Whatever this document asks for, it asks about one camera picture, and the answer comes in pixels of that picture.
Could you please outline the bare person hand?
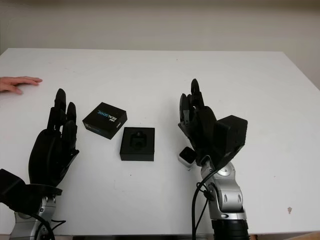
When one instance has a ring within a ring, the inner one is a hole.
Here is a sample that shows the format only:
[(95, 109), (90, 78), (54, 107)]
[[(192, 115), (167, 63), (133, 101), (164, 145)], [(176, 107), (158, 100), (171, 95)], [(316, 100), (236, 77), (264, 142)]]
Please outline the bare person hand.
[(38, 86), (43, 80), (38, 77), (30, 76), (17, 76), (10, 77), (4, 76), (0, 78), (0, 91), (1, 92), (11, 92), (14, 94), (21, 95), (23, 92), (18, 88), (18, 85), (33, 85)]

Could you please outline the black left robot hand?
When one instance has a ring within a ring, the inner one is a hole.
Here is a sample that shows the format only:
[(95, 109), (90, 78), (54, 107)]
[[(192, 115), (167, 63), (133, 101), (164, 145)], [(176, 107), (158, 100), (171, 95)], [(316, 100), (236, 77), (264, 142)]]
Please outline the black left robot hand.
[(36, 138), (28, 174), (31, 184), (57, 187), (79, 154), (76, 149), (77, 113), (73, 102), (67, 104), (66, 93), (58, 89), (51, 107), (47, 127)]

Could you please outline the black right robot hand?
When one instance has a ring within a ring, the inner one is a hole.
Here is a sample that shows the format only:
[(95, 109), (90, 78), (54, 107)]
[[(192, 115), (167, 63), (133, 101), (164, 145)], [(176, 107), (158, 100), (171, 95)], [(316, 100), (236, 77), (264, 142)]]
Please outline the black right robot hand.
[(214, 126), (217, 121), (213, 110), (204, 104), (197, 79), (193, 79), (190, 94), (182, 94), (179, 101), (179, 128), (189, 139), (196, 153), (196, 165), (201, 167), (213, 155)]

